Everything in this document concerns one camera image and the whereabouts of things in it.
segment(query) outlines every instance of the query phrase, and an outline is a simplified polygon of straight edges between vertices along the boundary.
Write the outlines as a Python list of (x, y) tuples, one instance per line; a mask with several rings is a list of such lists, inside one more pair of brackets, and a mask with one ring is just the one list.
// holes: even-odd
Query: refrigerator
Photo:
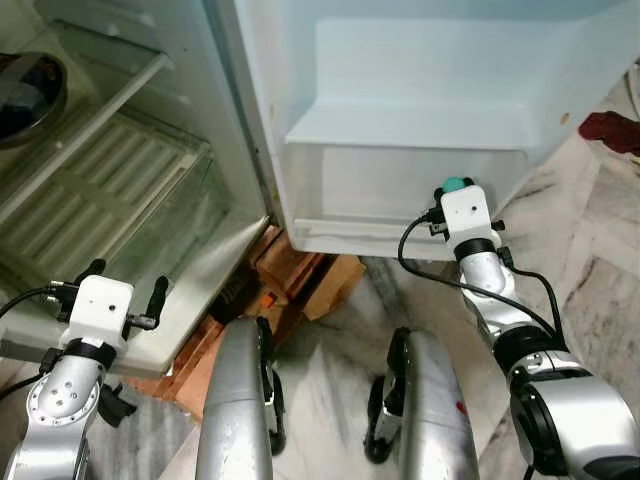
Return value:
[[(100, 257), (143, 311), (164, 274), (159, 328), (115, 367), (158, 375), (270, 221), (393, 257), (452, 176), (497, 215), (640, 54), (640, 0), (3, 0), (0, 51), (49, 53), (67, 85), (0, 150), (0, 296)], [(422, 228), (406, 254), (448, 259)], [(64, 328), (25, 304), (0, 355)]]

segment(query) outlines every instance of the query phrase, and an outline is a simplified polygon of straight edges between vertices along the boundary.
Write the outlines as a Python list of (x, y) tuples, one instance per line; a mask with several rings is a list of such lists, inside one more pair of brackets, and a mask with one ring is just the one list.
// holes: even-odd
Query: marble floor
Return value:
[[(633, 118), (622, 84), (602, 109)], [(616, 386), (640, 418), (640, 166), (574, 135), (535, 172), (502, 218), (516, 265), (543, 273), (554, 285), (574, 353)], [(449, 349), (482, 480), (522, 478), (526, 466), (503, 375), (459, 292), (407, 274), (393, 259), (363, 261), (367, 272), (348, 304), (303, 325), (278, 351), (288, 441), (273, 461), (274, 478), (398, 478), (397, 451), (373, 466), (362, 440), (369, 388), (384, 373), (391, 335), (400, 326), (430, 330)], [(421, 267), (452, 273), (445, 264)], [(518, 280), (523, 301), (548, 318), (543, 288)], [(140, 416), (125, 420), (124, 428), (94, 427), (94, 445), (105, 447), (92, 460), (94, 478), (156, 479), (184, 438), (160, 478), (194, 478), (197, 427), (171, 405), (138, 400)]]

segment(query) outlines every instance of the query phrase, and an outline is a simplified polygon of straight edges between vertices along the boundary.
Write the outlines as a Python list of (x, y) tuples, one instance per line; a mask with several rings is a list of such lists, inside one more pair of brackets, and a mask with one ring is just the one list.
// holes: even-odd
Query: wooden block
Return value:
[(289, 237), (283, 232), (258, 259), (256, 270), (260, 280), (273, 290), (280, 300), (292, 301), (323, 258), (322, 253), (294, 250)]
[(303, 313), (309, 320), (317, 320), (343, 305), (356, 287), (365, 266), (354, 255), (339, 255), (315, 291), (307, 300)]
[(125, 377), (123, 380), (138, 390), (140, 393), (145, 395), (149, 395), (155, 398), (162, 398), (164, 400), (173, 400), (173, 398), (169, 398), (166, 396), (167, 390), (180, 373), (180, 371), (184, 368), (187, 360), (196, 347), (200, 343), (200, 341), (206, 336), (206, 334), (215, 327), (215, 320), (211, 316), (205, 317), (196, 327), (194, 332), (191, 334), (189, 339), (185, 342), (184, 346), (176, 356), (173, 362), (173, 368), (171, 375), (165, 375), (159, 379), (147, 379), (147, 378), (136, 378), (136, 377)]
[(270, 293), (273, 293), (271, 289), (266, 285), (262, 285), (255, 293), (253, 299), (247, 303), (242, 313), (245, 315), (260, 315), (260, 312), (263, 308), (262, 299), (265, 295), (268, 295)]
[(224, 331), (209, 345), (176, 393), (176, 402), (191, 413), (198, 422), (202, 422), (204, 402), (207, 398), (213, 366), (223, 337)]
[(213, 328), (200, 340), (182, 370), (175, 376), (173, 382), (162, 397), (164, 400), (176, 399), (178, 391), (182, 388), (187, 378), (189, 378), (189, 375), (191, 375), (192, 370), (196, 367), (202, 356), (209, 350), (211, 345), (215, 343), (216, 339), (222, 333), (223, 328), (224, 325), (213, 320)]
[(299, 305), (291, 304), (279, 307), (281, 312), (277, 312), (270, 318), (269, 325), (273, 332), (273, 346), (278, 348), (298, 329), (302, 322), (307, 321), (302, 314)]
[(269, 225), (262, 236), (253, 244), (247, 254), (247, 262), (255, 270), (256, 264), (262, 255), (267, 251), (276, 238), (282, 233), (280, 227)]

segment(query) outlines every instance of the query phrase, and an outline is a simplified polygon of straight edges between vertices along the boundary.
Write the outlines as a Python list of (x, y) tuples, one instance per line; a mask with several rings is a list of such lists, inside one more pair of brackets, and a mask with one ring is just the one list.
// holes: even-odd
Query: black cable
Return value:
[(564, 332), (562, 331), (562, 320), (560, 318), (560, 309), (558, 308), (558, 301), (556, 300), (556, 294), (553, 291), (553, 287), (549, 280), (545, 278), (544, 275), (537, 272), (529, 272), (527, 270), (520, 270), (514, 266), (510, 266), (509, 269), (517, 274), (522, 275), (523, 277), (531, 277), (535, 278), (544, 285), (544, 289), (547, 291), (547, 296), (549, 297), (549, 304), (551, 305), (551, 314), (553, 315), (553, 327), (556, 331), (556, 338), (559, 342), (561, 342), (561, 346), (566, 348), (566, 343), (564, 340)]
[(4, 316), (9, 310), (15, 307), (17, 304), (26, 300), (27, 298), (35, 297), (36, 295), (47, 295), (52, 292), (51, 287), (42, 287), (42, 288), (34, 288), (32, 290), (27, 290), (24, 293), (21, 293), (15, 298), (12, 298), (7, 303), (5, 303), (2, 307), (0, 307), (0, 318)]
[(20, 390), (21, 388), (26, 387), (27, 385), (30, 385), (33, 382), (37, 382), (38, 380), (40, 380), (42, 378), (42, 376), (43, 376), (42, 373), (38, 373), (37, 375), (34, 375), (33, 377), (25, 378), (24, 380), (22, 380), (22, 381), (20, 381), (18, 383), (14, 383), (10, 387), (7, 387), (4, 390), (0, 391), (0, 402), (2, 400), (4, 400), (5, 397), (8, 397), (9, 395), (11, 395), (16, 390)]
[(509, 305), (510, 307), (513, 307), (517, 310), (520, 310), (521, 312), (529, 315), (533, 320), (535, 320), (549, 335), (551, 335), (552, 337), (555, 338), (556, 332), (554, 332), (553, 328), (551, 328), (551, 326), (537, 313), (535, 313), (533, 310), (530, 310), (529, 308), (525, 307), (524, 305), (511, 300), (510, 298), (507, 297), (503, 297), (502, 295), (498, 295), (497, 293), (493, 293), (490, 292), (489, 290), (485, 290), (483, 288), (480, 287), (476, 287), (474, 285), (469, 285), (466, 283), (461, 283), (461, 282), (456, 282), (453, 280), (447, 280), (446, 278), (443, 278), (439, 275), (433, 275), (427, 272), (422, 272), (418, 269), (415, 269), (413, 267), (411, 267), (409, 264), (407, 264), (407, 261), (404, 259), (403, 256), (403, 252), (404, 252), (404, 244), (407, 241), (407, 238), (409, 237), (409, 235), (411, 234), (411, 232), (413, 231), (413, 229), (415, 229), (418, 225), (420, 225), (421, 223), (426, 222), (427, 219), (425, 216), (416, 218), (413, 222), (411, 222), (409, 224), (409, 226), (407, 227), (407, 229), (404, 231), (404, 233), (402, 234), (402, 237), (400, 238), (400, 243), (398, 244), (398, 262), (400, 262), (400, 265), (402, 265), (402, 268), (404, 268), (406, 271), (408, 271), (409, 273), (413, 273), (414, 275), (417, 275), (418, 277), (422, 277), (422, 278), (426, 278), (428, 280), (433, 280), (434, 282), (439, 282), (439, 283), (443, 283), (445, 285), (449, 285), (450, 287), (456, 287), (456, 288), (464, 288), (465, 290), (469, 290), (471, 292), (474, 293), (478, 293), (480, 295), (485, 295), (487, 297), (493, 298), (494, 300), (498, 300), (502, 303), (505, 303), (507, 305)]
[(531, 478), (533, 477), (534, 471), (535, 470), (533, 469), (533, 467), (529, 465), (527, 467), (527, 470), (524, 472), (524, 477), (522, 477), (522, 480), (531, 480)]

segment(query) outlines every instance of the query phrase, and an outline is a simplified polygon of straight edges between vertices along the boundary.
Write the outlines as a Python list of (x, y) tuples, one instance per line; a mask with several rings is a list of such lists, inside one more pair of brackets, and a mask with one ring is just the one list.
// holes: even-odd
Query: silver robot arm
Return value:
[[(471, 183), (437, 195), (444, 228), (436, 230), (446, 231), (462, 283), (520, 303), (503, 261), (509, 263), (510, 254), (499, 248), (483, 190)], [(463, 294), (507, 378), (527, 463), (542, 474), (576, 480), (640, 478), (640, 433), (621, 395), (526, 313), (486, 295)]]
[(480, 480), (471, 424), (444, 345), (430, 333), (399, 328), (387, 364), (369, 397), (367, 458), (384, 462), (400, 436), (401, 479)]
[[(52, 368), (29, 391), (28, 427), (10, 459), (5, 480), (83, 479), (89, 448), (86, 432), (102, 410), (104, 377), (126, 349), (130, 327), (150, 330), (158, 325), (168, 287), (156, 282), (144, 315), (128, 313), (133, 287), (98, 275), (88, 275), (78, 285), (52, 282), (50, 299), (66, 304), (69, 328), (60, 339), (62, 350)], [(113, 402), (117, 395), (109, 390)], [(124, 415), (135, 407), (122, 402)]]
[(282, 385), (264, 318), (225, 326), (204, 405), (197, 480), (270, 480), (285, 445)]

